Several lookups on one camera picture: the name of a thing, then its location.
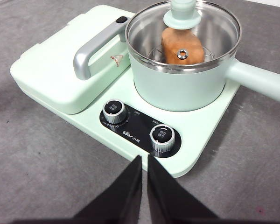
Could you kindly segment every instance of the gray handle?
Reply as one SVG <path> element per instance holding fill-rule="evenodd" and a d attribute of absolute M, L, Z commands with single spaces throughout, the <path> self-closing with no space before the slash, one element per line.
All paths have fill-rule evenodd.
<path fill-rule="evenodd" d="M 113 37 L 119 35 L 120 41 L 126 42 L 125 27 L 128 21 L 129 18 L 127 17 L 119 17 L 76 52 L 74 57 L 74 70 L 77 78 L 87 80 L 91 77 L 88 67 L 89 59 Z"/>
<path fill-rule="evenodd" d="M 234 60 L 227 72 L 227 78 L 280 101 L 280 74 Z"/>

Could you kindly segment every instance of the mint green pot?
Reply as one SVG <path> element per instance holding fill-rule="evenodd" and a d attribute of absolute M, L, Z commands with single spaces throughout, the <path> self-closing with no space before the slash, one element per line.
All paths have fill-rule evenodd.
<path fill-rule="evenodd" d="M 238 19 L 219 5 L 198 1 L 201 22 L 192 29 L 205 47 L 205 62 L 171 65 L 161 54 L 164 14 L 170 1 L 140 11 L 125 35 L 135 87 L 153 106 L 175 112 L 192 111 L 213 102 L 226 79 L 280 101 L 280 75 L 235 59 L 242 28 Z"/>

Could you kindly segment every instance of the silver knob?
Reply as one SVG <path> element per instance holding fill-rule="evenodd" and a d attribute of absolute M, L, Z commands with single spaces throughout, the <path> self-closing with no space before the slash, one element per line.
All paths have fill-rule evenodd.
<path fill-rule="evenodd" d="M 110 124 L 118 124 L 126 118 L 127 110 L 123 102 L 112 99 L 105 103 L 103 114 Z"/>
<path fill-rule="evenodd" d="M 156 125 L 150 131 L 150 140 L 155 151 L 165 153 L 172 149 L 175 143 L 174 130 L 168 125 Z"/>
<path fill-rule="evenodd" d="M 189 53 L 186 49 L 179 49 L 176 56 L 181 60 L 185 60 L 189 56 Z"/>

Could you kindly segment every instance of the bread roll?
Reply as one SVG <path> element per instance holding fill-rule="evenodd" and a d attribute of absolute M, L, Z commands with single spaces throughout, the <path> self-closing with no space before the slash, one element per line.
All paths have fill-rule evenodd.
<path fill-rule="evenodd" d="M 189 29 L 179 30 L 166 28 L 162 33 L 163 53 L 168 64 L 196 64 L 204 62 L 204 51 L 198 37 Z M 185 49 L 188 57 L 181 60 L 177 57 L 177 52 Z"/>

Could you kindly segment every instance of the gray carpet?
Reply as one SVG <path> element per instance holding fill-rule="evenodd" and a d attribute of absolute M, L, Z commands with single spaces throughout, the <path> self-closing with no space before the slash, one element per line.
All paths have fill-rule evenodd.
<path fill-rule="evenodd" d="M 212 1 L 242 22 L 237 58 L 280 73 L 280 8 Z M 10 76 L 11 64 L 96 5 L 137 12 L 152 3 L 0 2 L 0 224 L 71 217 L 129 163 L 22 93 Z M 241 87 L 197 164 L 177 180 L 220 217 L 280 221 L 280 103 Z M 140 224 L 151 223 L 146 182 L 144 172 Z"/>

